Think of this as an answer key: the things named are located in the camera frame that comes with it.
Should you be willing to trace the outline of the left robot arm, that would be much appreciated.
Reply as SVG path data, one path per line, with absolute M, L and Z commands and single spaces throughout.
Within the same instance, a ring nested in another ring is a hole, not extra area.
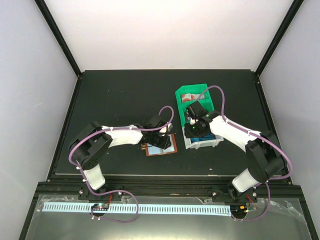
M 122 145 L 151 145 L 165 150 L 172 145 L 168 135 L 172 127 L 172 123 L 164 121 L 160 115 L 149 121 L 118 127 L 103 126 L 94 121 L 72 141 L 68 160 L 90 186 L 89 193 L 101 200 L 107 195 L 108 188 L 100 161 L 108 149 Z

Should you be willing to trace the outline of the white bin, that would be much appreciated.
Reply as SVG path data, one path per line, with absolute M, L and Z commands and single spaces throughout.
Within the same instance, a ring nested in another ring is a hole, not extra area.
M 185 129 L 182 128 L 182 132 L 183 132 L 183 139 L 184 139 L 184 145 L 185 145 L 185 149 L 199 149 L 199 148 L 204 148 L 204 147 L 216 147 L 220 142 L 224 141 L 224 138 L 219 136 L 219 135 L 215 135 L 216 139 L 215 140 L 207 140 L 207 141 L 200 141 L 200 142 L 194 142 L 191 143 L 190 138 L 185 137 Z

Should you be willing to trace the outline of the blue credit card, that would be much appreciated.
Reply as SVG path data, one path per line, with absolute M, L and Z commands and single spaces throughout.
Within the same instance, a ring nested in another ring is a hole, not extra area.
M 202 137 L 191 137 L 190 142 L 195 143 L 195 142 L 211 141 L 211 140 L 215 140 L 215 139 L 216 139 L 215 135 L 209 134 L 209 135 L 202 136 Z

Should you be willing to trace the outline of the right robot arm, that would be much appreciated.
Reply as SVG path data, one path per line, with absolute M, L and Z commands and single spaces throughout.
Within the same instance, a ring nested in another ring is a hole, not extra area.
M 186 107 L 186 115 L 190 118 L 184 124 L 186 138 L 213 134 L 233 143 L 246 154 L 247 168 L 223 190 L 233 202 L 240 201 L 248 189 L 274 179 L 275 174 L 291 165 L 271 131 L 246 128 L 216 110 L 209 112 L 198 101 Z

